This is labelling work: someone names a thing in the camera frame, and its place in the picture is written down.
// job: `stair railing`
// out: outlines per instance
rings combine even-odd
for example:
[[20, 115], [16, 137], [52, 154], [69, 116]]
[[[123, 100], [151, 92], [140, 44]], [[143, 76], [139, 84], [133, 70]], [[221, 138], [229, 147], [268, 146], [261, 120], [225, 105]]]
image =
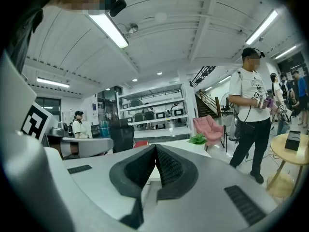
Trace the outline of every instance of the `stair railing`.
[[218, 117], [221, 117], [221, 107], [219, 103], [219, 98], [215, 97], [215, 99], [211, 98], [201, 89], [197, 92], [197, 96], [211, 109], [213, 110]]

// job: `white ceiling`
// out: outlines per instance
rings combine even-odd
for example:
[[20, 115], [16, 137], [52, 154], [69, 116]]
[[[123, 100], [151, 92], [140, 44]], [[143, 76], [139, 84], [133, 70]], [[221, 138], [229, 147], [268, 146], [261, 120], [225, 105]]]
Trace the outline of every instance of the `white ceiling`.
[[[23, 73], [36, 89], [37, 77], [69, 83], [69, 94], [90, 96], [124, 82], [140, 85], [163, 72], [177, 77], [177, 69], [188, 75], [202, 66], [235, 67], [245, 40], [272, 9], [279, 18], [253, 47], [269, 57], [299, 42], [287, 11], [276, 0], [126, 0], [127, 7], [113, 18], [125, 33], [134, 22], [138, 32], [119, 49], [85, 15], [57, 7], [44, 9], [44, 20], [32, 35]], [[166, 13], [166, 21], [155, 20]]]

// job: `window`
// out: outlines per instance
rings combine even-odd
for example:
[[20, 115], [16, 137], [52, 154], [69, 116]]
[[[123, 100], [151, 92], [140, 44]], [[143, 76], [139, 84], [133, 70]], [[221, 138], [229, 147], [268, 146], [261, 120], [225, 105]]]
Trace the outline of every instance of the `window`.
[[35, 102], [38, 105], [40, 105], [42, 108], [44, 108], [46, 111], [50, 112], [58, 122], [61, 120], [61, 117], [60, 117], [61, 100], [37, 97]]

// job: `black pants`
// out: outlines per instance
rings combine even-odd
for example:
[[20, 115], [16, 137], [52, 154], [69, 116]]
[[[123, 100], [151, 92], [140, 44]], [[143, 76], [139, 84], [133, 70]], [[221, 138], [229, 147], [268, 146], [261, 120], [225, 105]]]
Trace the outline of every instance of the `black pants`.
[[[245, 124], [254, 126], [251, 134], [248, 133]], [[255, 142], [255, 150], [252, 162], [252, 173], [260, 174], [261, 163], [264, 152], [267, 149], [269, 133], [270, 133], [270, 118], [257, 122], [241, 122], [240, 121], [240, 140], [233, 158], [230, 162], [234, 168], [241, 164], [252, 144]]]

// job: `white t-shirt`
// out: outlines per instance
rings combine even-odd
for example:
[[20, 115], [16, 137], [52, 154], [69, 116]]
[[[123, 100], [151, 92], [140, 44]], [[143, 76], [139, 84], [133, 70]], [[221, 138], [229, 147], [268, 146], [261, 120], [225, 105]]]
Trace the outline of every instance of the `white t-shirt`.
[[274, 92], [275, 92], [275, 96], [274, 96], [274, 97], [275, 97], [275, 101], [280, 102], [280, 100], [281, 100], [281, 101], [284, 102], [284, 99], [283, 99], [283, 91], [282, 91], [282, 89], [280, 88], [280, 86], [279, 86], [278, 83], [274, 83]]
[[[240, 95], [248, 99], [252, 99], [255, 96], [262, 97], [263, 99], [267, 97], [267, 91], [261, 75], [257, 72], [249, 72], [244, 68], [240, 68], [232, 74], [229, 94]], [[239, 106], [238, 118], [241, 121], [245, 121], [247, 116], [246, 122], [263, 121], [270, 117], [268, 108], [259, 109], [252, 106], [250, 112], [249, 109], [249, 106]]]
[[77, 120], [73, 122], [72, 130], [74, 136], [76, 136], [76, 134], [79, 133], [79, 138], [88, 138], [87, 129], [85, 128], [85, 126], [83, 126], [82, 123], [78, 122]]

